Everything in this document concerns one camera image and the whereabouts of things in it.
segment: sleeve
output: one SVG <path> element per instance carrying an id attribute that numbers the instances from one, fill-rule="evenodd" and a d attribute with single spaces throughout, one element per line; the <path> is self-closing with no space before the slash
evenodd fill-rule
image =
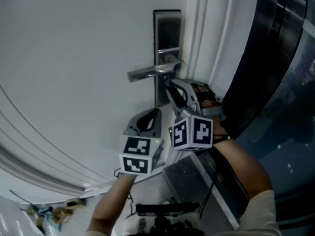
<path id="1" fill-rule="evenodd" d="M 106 236 L 106 235 L 97 231 L 89 231 L 89 232 L 85 232 L 84 236 Z"/>
<path id="2" fill-rule="evenodd" d="M 253 197 L 240 221 L 238 231 L 269 233 L 269 235 L 280 236 L 280 229 L 276 223 L 274 192 L 268 190 Z"/>

